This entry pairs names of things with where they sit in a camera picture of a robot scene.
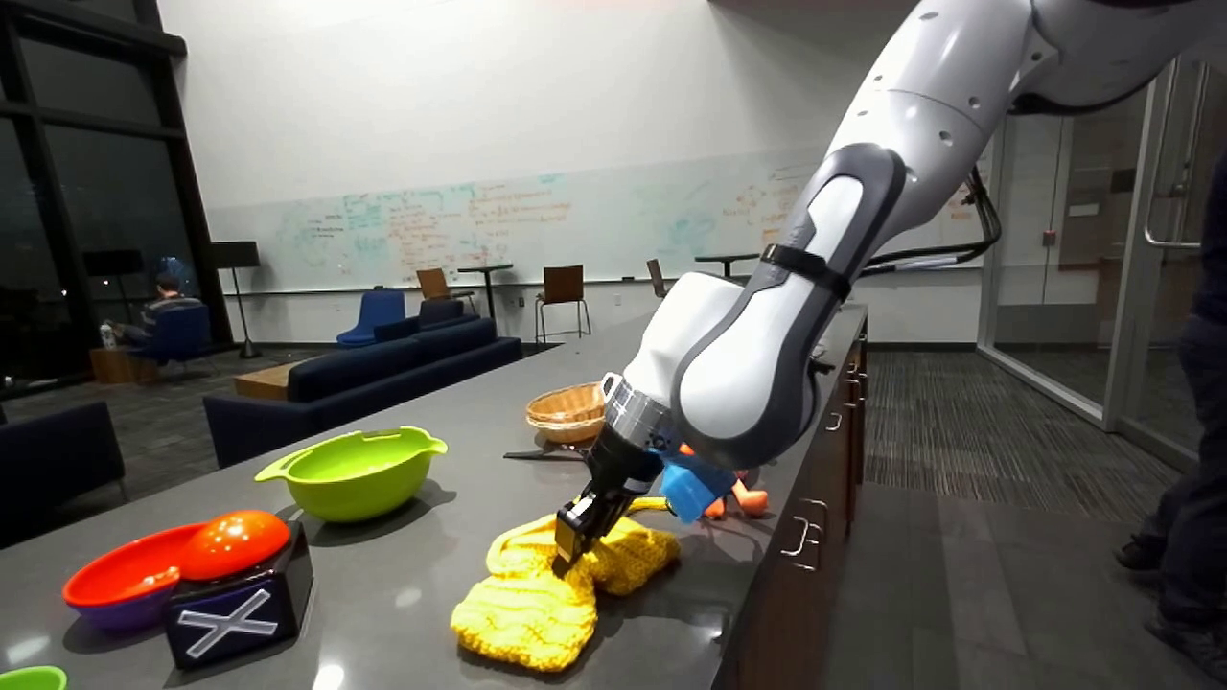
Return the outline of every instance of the gray table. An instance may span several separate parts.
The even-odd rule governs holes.
[[[505,450],[534,443],[520,406],[549,386],[620,366],[636,350],[641,327],[630,320],[603,337],[569,342],[356,421],[363,430],[424,427],[452,450],[434,465],[424,493],[409,511],[363,530],[305,521],[314,595],[294,644],[222,672],[181,676],[162,634],[137,639],[97,636],[82,627],[57,595],[84,561],[137,533],[237,506],[286,511],[282,488],[248,480],[278,456],[268,452],[0,552],[0,665],[57,662],[70,672],[74,690],[709,687],[721,665],[721,636],[727,636],[737,605],[753,589],[773,519],[755,524],[723,521],[727,530],[648,519],[682,535],[682,563],[648,595],[607,605],[588,659],[556,681],[464,659],[448,636],[452,605],[483,577],[488,545],[511,524],[552,513],[588,480],[575,458],[502,458]],[[827,329],[825,361],[845,361],[859,327],[864,313],[845,309]],[[763,469],[773,506],[797,480],[804,450],[809,433]]]

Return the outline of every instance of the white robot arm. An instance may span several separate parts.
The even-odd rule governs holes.
[[[809,354],[870,253],[923,225],[1012,111],[1091,111],[1213,47],[1222,0],[920,0],[856,93],[827,156],[747,289],[685,271],[620,377],[560,561],[661,474],[650,443],[753,469],[814,421]]]

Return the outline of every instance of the white wall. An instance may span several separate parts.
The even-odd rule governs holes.
[[[825,145],[889,5],[745,16],[707,0],[162,0],[202,203]],[[875,342],[974,342],[983,271],[856,289]],[[599,327],[648,289],[595,289]],[[520,295],[505,329],[524,335]],[[259,342],[328,342],[356,300],[254,304]]]

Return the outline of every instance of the yellow object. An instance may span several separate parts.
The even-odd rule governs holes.
[[[662,499],[636,499],[630,513],[667,511]],[[488,577],[452,608],[461,648],[529,665],[569,672],[599,627],[599,589],[634,595],[678,561],[678,540],[620,519],[584,561],[552,576],[552,513],[494,535]]]

